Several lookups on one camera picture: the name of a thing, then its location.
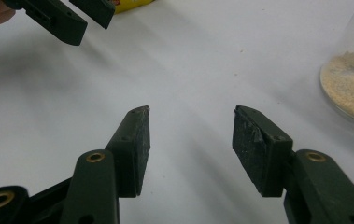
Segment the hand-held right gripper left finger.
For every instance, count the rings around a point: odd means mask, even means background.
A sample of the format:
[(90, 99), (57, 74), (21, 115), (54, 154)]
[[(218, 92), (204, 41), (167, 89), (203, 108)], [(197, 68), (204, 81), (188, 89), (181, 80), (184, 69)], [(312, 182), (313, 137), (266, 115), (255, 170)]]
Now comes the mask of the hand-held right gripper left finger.
[(141, 194), (149, 158), (149, 107), (130, 110), (103, 149), (82, 154), (60, 224), (120, 224), (120, 198)]

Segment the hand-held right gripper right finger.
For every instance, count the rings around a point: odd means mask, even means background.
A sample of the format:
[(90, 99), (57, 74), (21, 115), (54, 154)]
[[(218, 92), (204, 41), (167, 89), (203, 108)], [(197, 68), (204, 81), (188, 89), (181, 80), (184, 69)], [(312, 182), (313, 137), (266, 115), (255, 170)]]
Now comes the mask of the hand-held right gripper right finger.
[(234, 110), (233, 150), (263, 197), (283, 197), (289, 224), (354, 224), (354, 184), (330, 156), (292, 149), (260, 111)]

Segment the yellow green snack packet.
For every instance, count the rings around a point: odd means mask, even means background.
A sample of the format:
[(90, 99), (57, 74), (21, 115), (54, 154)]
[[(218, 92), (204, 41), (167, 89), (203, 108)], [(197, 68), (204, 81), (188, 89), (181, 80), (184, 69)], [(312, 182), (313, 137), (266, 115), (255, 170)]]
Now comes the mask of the yellow green snack packet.
[(152, 3), (154, 0), (111, 0), (115, 6), (115, 13), (119, 14), (137, 7)]

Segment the beige powder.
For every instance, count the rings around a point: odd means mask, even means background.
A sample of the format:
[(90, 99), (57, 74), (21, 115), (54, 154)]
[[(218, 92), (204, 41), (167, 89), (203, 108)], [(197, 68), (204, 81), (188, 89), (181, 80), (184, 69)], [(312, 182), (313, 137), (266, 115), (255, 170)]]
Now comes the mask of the beige powder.
[(323, 65), (320, 84), (335, 106), (354, 118), (354, 52), (334, 56)]

